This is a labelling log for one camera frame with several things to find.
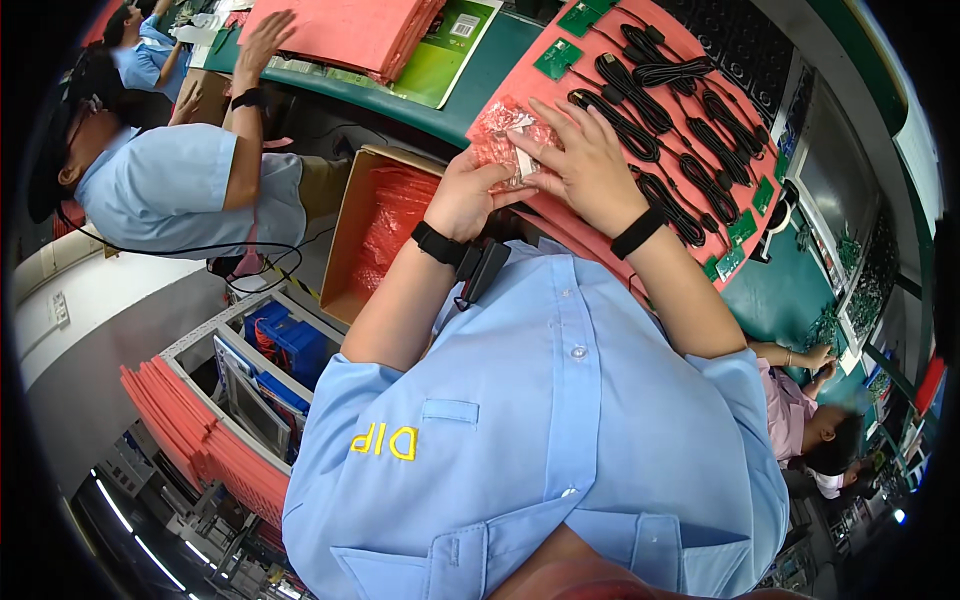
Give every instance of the hand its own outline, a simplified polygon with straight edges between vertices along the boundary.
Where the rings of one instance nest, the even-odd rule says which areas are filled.
[[[799,366],[806,367],[812,371],[818,371],[829,361],[835,360],[833,356],[829,356],[831,348],[833,348],[833,346],[830,344],[814,346],[804,354],[804,363]]]
[[[570,118],[536,98],[530,99],[530,108],[556,130],[565,150],[507,131],[519,149],[558,174],[534,173],[524,182],[563,199],[595,229],[614,238],[649,205],[636,188],[607,119],[594,107],[583,110],[563,100],[554,102]]]
[[[194,113],[197,112],[197,108],[200,107],[200,101],[203,97],[204,92],[197,89],[197,82],[194,81],[190,85],[190,91],[187,92],[185,100],[177,103],[174,107],[174,113],[170,116],[170,122],[167,123],[167,126],[173,127],[174,125],[189,123]]]
[[[837,374],[837,359],[836,357],[830,357],[827,363],[824,365],[824,369],[817,373],[817,376],[814,377],[818,381],[827,381],[832,379],[834,375]]]
[[[447,165],[423,221],[452,240],[461,243],[472,240],[480,234],[491,212],[537,193],[535,189],[521,189],[491,195],[488,191],[491,186],[508,179],[514,171],[514,167],[502,164],[477,168],[473,151],[467,148]]]
[[[260,21],[256,30],[240,48],[240,56],[233,67],[234,94],[239,95],[251,87],[256,87],[260,72],[267,67],[277,48],[297,30],[296,27],[289,27],[294,18],[296,14],[287,9],[273,12]]]

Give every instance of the pink anti-static mat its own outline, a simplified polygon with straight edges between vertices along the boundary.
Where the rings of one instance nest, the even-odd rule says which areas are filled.
[[[170,366],[154,357],[140,371],[120,368],[120,381],[170,462],[198,491],[200,481],[227,490],[275,528],[290,477],[224,427]]]
[[[500,87],[494,92],[493,96],[491,96],[490,100],[487,102],[487,105],[480,112],[481,115],[483,115],[493,103],[508,95],[513,96],[525,107],[529,108],[527,98],[530,96],[536,96],[537,98],[540,98],[541,100],[552,105],[553,99],[566,99],[567,92],[572,89],[585,88],[599,93],[599,90],[587,84],[576,75],[567,73],[558,82],[554,82],[534,67],[534,62],[537,61],[540,55],[542,55],[557,40],[558,37],[566,39],[584,51],[584,55],[577,60],[577,62],[573,65],[573,68],[596,82],[604,82],[603,78],[600,77],[600,75],[593,68],[593,60],[601,54],[607,52],[613,53],[624,64],[626,64],[628,68],[633,68],[634,65],[629,60],[624,58],[622,53],[615,46],[613,46],[609,40],[605,39],[600,34],[587,31],[583,37],[576,37],[557,25],[557,22],[564,16],[564,14],[567,11],[574,10],[577,4],[577,2],[568,2],[568,8],[562,10],[561,13],[558,14],[553,20],[553,22],[551,22],[550,25],[543,30],[543,33],[540,34],[536,41],[534,41],[527,53],[523,55],[523,58],[519,60],[516,67],[514,67],[514,70],[511,71],[507,76],[507,79],[504,80]],[[673,48],[677,54],[683,57],[684,60],[690,60],[704,54],[704,49],[700,45],[700,42],[697,41],[697,38],[687,31],[676,19],[674,19],[650,0],[621,0],[619,4],[623,8],[633,12],[644,21],[660,30],[660,32],[666,37],[666,43]],[[642,28],[642,25],[637,23],[630,16],[615,10],[610,10],[600,17],[596,21],[595,27],[604,31],[607,35],[612,36],[617,40],[618,43],[625,46],[627,45],[627,41],[624,39],[623,35],[620,34],[621,23],[629,23]],[[663,52],[666,56],[669,56],[668,53],[665,51]],[[731,84],[729,81],[724,79],[720,73],[717,72],[711,73],[709,77],[714,82],[721,84],[724,89],[736,97],[737,103],[744,108],[744,110],[747,112],[747,115],[750,117],[750,120],[752,121],[752,124],[750,125],[751,128],[756,124],[762,123],[759,115],[756,113],[756,110],[750,103],[750,100],[738,87],[736,87],[736,85]],[[697,87],[699,95],[700,91],[704,87],[704,84],[698,83]],[[648,88],[647,91],[651,96],[654,97],[655,100],[657,100],[658,103],[660,103],[661,106],[669,111],[670,116],[673,118],[673,121],[677,125],[678,129],[681,132],[684,132],[684,135],[690,139],[697,152],[706,158],[710,163],[714,165],[719,164],[719,161],[716,159],[713,153],[704,147],[703,144],[701,144],[686,127],[684,114],[670,96],[669,88],[666,85],[661,85],[659,87]],[[684,102],[686,111],[691,117],[703,117],[715,130],[718,129],[717,125],[713,124],[709,121],[709,119],[707,119],[703,108],[696,100],[693,98],[682,98],[682,101]],[[733,106],[730,101],[724,98],[724,103],[727,104],[728,108],[738,120],[743,121],[743,115],[740,114],[740,111]],[[467,131],[467,138],[470,138],[479,132],[477,121],[474,121],[473,125],[471,125],[470,129]],[[662,135],[660,139],[662,139],[676,152],[685,150],[680,138],[674,132],[668,132]],[[625,149],[623,150],[623,154],[627,158],[628,162],[638,165],[644,170],[653,171],[657,173],[661,179],[663,179],[662,174],[659,173],[659,170],[656,168],[656,166],[640,162],[635,156],[629,154]],[[773,212],[774,202],[780,194],[780,186],[773,175],[776,163],[776,155],[769,151],[766,152],[763,160],[751,160],[751,165],[756,172],[757,179],[760,180],[763,176],[766,176],[766,178],[774,186],[773,200],[771,201],[770,205],[767,206],[764,216],[760,216],[760,214],[752,205],[754,193],[756,192],[756,185],[753,187],[746,187],[744,185],[738,185],[735,183],[731,190],[733,198],[740,207],[740,211],[752,211],[754,220],[756,221],[757,233],[751,236],[748,240],[744,241],[742,244],[746,256],[750,256],[750,253],[753,251],[756,243],[759,241],[760,234],[766,227],[767,221],[770,219],[770,215]],[[689,201],[691,201],[693,204],[696,204],[701,210],[712,214],[712,211],[709,209],[709,203],[707,202],[707,199],[704,197],[703,193],[700,192],[700,190],[698,190],[684,177],[675,158],[670,156],[668,153],[662,153],[660,164],[663,165],[664,169],[670,174],[670,177],[673,178],[673,180],[677,183],[677,186]],[[639,284],[636,277],[630,281],[630,277],[633,274],[630,266],[626,262],[618,260],[610,251],[610,239],[587,225],[569,208],[567,208],[562,201],[554,198],[550,194],[541,192],[530,200],[526,201],[526,203],[530,205],[531,208],[536,210],[542,216],[542,219],[535,221],[535,218],[531,215],[519,212],[518,214],[521,217],[542,228],[545,233],[555,237],[558,241],[561,241],[561,238],[576,240],[575,247],[568,246],[573,252],[579,256],[582,256],[583,258],[596,260],[605,265],[621,282],[628,287],[631,287],[631,291],[635,295],[637,289],[642,290],[642,286]],[[719,257],[724,248],[716,235],[708,233],[707,243],[702,248],[688,247],[688,250],[699,263],[704,264],[712,255]],[[714,286],[717,288],[717,290],[722,290],[735,275],[736,272],[728,277],[727,281],[721,281],[718,278],[714,282]]]
[[[281,50],[395,79],[444,0],[257,0],[240,34],[246,42],[272,12],[293,9],[297,32]]]

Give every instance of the computer monitor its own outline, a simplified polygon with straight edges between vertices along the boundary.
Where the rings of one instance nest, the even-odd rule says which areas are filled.
[[[283,422],[260,397],[250,381],[227,363],[230,414],[250,435],[270,449],[277,457],[286,459],[290,441],[290,426]]]

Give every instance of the light blue shirt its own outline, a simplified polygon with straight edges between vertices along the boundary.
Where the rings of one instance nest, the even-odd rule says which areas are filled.
[[[206,123],[159,127],[137,135],[124,129],[93,161],[74,198],[111,244],[171,252],[245,242],[253,207],[223,210],[236,135]],[[300,203],[300,157],[264,153],[256,199],[256,241],[296,246],[306,212]],[[265,254],[283,248],[258,246]],[[177,254],[209,258],[242,254],[234,246]]]
[[[117,70],[120,71],[120,81],[125,88],[162,92],[170,102],[176,102],[180,88],[183,86],[183,78],[186,77],[190,53],[180,52],[167,83],[157,88],[156,80],[160,77],[160,69],[170,56],[174,44],[177,43],[175,39],[156,29],[159,20],[159,16],[152,14],[140,23],[140,37],[156,43],[141,39],[133,48],[119,46],[112,48],[110,53],[113,55]]]
[[[684,359],[601,265],[511,245],[407,373],[331,359],[283,509],[300,578],[482,598],[565,522],[652,586],[752,588],[788,522],[754,353]]]

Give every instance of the bubble wrap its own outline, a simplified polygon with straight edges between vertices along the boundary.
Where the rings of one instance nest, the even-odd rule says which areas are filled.
[[[519,131],[540,144],[562,148],[557,133],[549,125],[538,120],[527,108],[512,96],[504,96],[476,121],[477,133],[470,138],[473,155],[479,166],[502,163],[514,165],[514,175],[491,188],[492,193],[526,187],[523,178],[539,171],[551,172],[534,158],[523,152],[507,138],[507,130]]]
[[[369,298],[396,254],[423,220],[440,178],[407,165],[370,171],[376,210],[351,274],[351,289]]]

